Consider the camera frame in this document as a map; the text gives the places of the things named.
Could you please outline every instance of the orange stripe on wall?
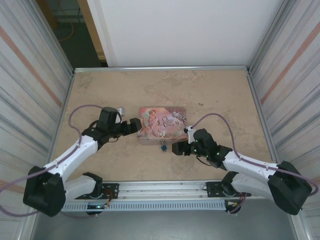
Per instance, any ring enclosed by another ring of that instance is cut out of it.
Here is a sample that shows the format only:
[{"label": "orange stripe on wall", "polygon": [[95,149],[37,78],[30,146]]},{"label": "orange stripe on wall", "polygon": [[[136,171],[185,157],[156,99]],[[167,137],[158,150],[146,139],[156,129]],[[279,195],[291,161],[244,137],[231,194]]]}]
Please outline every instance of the orange stripe on wall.
[{"label": "orange stripe on wall", "polygon": [[[2,188],[6,184],[7,184],[6,181],[0,180],[0,188]],[[12,185],[12,186],[8,187],[7,190],[13,191],[13,192],[16,192],[16,193],[20,193],[20,194],[23,194],[25,192],[25,188],[24,187],[17,186],[17,185]]]},{"label": "orange stripe on wall", "polygon": [[297,61],[297,59],[304,53],[304,51],[308,48],[308,46],[313,42],[313,40],[316,38],[318,33],[320,32],[320,22],[315,26],[315,28],[312,30],[312,32],[309,34],[309,36],[304,40],[301,47],[298,49],[296,54],[293,56],[291,61],[287,64],[287,66],[282,70],[280,75],[277,77],[277,79],[274,81],[274,83],[271,85],[269,90],[266,92],[266,94],[261,99],[261,103],[264,104],[266,99],[269,97],[271,92],[276,88],[276,86],[280,83],[280,81],[284,78],[284,76],[287,74],[287,72],[290,70],[290,68],[294,65],[294,63]]},{"label": "orange stripe on wall", "polygon": [[42,87],[46,90],[46,92],[52,97],[52,99],[58,104],[59,107],[62,106],[61,101],[54,94],[53,91],[48,87],[45,81],[42,79],[40,74],[36,71],[36,69],[32,66],[32,64],[28,61],[28,59],[23,55],[23,53],[19,50],[19,48],[15,45],[9,35],[5,32],[5,30],[0,26],[0,35],[2,39],[8,44],[8,46],[12,49],[12,51],[18,56],[24,66],[29,70],[30,73],[39,81]]}]

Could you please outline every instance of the marble-patterned surface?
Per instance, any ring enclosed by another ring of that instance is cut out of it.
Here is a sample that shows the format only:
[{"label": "marble-patterned surface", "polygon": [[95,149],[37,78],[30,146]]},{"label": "marble-patterned surface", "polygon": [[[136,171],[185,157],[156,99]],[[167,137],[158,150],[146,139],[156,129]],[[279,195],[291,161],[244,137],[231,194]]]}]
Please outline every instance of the marble-patterned surface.
[{"label": "marble-patterned surface", "polygon": [[[138,117],[143,106],[186,108],[188,124],[208,113],[222,114],[230,123],[240,153],[270,162],[270,155],[244,71],[140,71],[77,73],[59,134],[55,157],[76,140],[68,127],[71,111],[84,104],[125,107],[124,120]],[[100,110],[88,107],[75,113],[72,123],[81,130],[98,119]],[[210,116],[198,125],[218,144],[231,147],[224,122]],[[205,166],[195,156],[163,153],[158,145],[140,145],[137,135],[104,145],[71,175],[92,172],[113,181],[222,179],[221,169]]]}]

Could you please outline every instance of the white wall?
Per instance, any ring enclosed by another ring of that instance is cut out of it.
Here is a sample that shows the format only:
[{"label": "white wall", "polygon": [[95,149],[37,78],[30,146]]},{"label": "white wall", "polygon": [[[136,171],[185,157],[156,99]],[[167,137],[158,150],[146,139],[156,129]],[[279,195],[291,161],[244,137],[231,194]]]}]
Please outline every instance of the white wall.
[{"label": "white wall", "polygon": [[88,0],[111,67],[249,65],[283,0]]}]

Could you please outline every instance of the pink tin box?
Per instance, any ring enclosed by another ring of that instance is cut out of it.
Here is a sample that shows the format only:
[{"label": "pink tin box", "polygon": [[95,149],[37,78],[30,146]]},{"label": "pink tin box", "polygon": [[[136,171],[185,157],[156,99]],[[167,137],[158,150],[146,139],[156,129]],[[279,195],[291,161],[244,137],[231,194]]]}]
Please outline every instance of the pink tin box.
[{"label": "pink tin box", "polygon": [[188,139],[186,109],[183,107],[142,107],[142,128],[138,131],[142,145],[173,144]]}]

